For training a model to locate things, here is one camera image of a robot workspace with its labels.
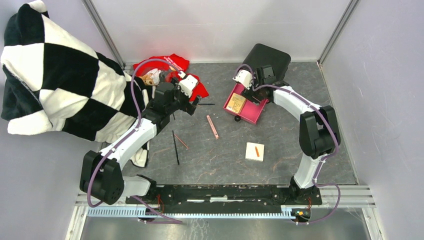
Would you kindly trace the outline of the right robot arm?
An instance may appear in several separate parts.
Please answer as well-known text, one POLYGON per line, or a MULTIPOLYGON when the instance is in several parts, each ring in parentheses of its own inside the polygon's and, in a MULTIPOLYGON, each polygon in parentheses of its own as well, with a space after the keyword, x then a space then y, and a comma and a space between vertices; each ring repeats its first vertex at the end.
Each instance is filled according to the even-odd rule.
POLYGON ((284 108, 299 121, 299 145, 303 152, 297 172, 290 180, 288 196, 302 204, 317 189, 317 179, 326 159, 339 150, 340 134, 335 110, 320 106, 297 93, 283 80, 277 80, 270 65, 253 69, 243 63, 233 80, 241 84, 251 102, 267 100, 284 108))

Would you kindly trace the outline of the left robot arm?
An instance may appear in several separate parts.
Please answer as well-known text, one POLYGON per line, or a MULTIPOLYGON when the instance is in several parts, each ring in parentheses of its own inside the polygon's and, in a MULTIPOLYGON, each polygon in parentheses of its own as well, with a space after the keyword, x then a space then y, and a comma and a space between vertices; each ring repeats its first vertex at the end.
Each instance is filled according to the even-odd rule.
POLYGON ((122 169, 131 156, 165 128, 174 112, 194 114, 201 100, 201 96, 195 94, 199 86, 197 79, 191 77, 176 84, 160 83, 154 98, 124 135, 100 152, 90 150, 85 154, 80 190, 86 193, 90 207, 96 207, 91 198, 108 205, 115 204, 121 197, 137 196, 145 204, 156 200, 157 190, 151 186, 153 180, 144 176, 124 177, 122 169))

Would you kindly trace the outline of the yellow small box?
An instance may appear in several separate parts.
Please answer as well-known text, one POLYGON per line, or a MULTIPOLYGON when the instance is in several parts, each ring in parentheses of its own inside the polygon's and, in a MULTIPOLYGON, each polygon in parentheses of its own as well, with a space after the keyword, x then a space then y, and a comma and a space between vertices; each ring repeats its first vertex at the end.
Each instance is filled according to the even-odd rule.
POLYGON ((245 97, 233 92, 225 108, 230 112, 239 114, 242 111, 246 101, 247 99, 245 97))

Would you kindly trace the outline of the black pink drawer organizer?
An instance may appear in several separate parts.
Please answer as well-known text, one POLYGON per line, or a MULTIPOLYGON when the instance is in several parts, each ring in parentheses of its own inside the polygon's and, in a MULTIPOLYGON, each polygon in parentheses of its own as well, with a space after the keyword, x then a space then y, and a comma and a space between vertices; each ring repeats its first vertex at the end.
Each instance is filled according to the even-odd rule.
MULTIPOLYGON (((278 87, 288 86, 289 84, 284 81, 284 77, 290 62, 291 56, 288 53, 257 43, 250 50, 242 64, 236 69, 234 76, 239 70, 247 70, 251 72, 253 75, 251 87, 253 91, 262 85, 274 85, 278 87)), ((235 82, 235 86, 226 100, 223 109, 233 115, 236 122, 244 120, 248 123, 256 124, 265 105, 273 101, 274 89, 268 87, 263 88, 268 90, 267 102, 263 101, 261 103, 252 103, 246 100, 245 105, 239 114, 227 110, 226 106, 231 95, 233 93, 242 95, 242 91, 244 89, 245 88, 241 84, 235 82)))

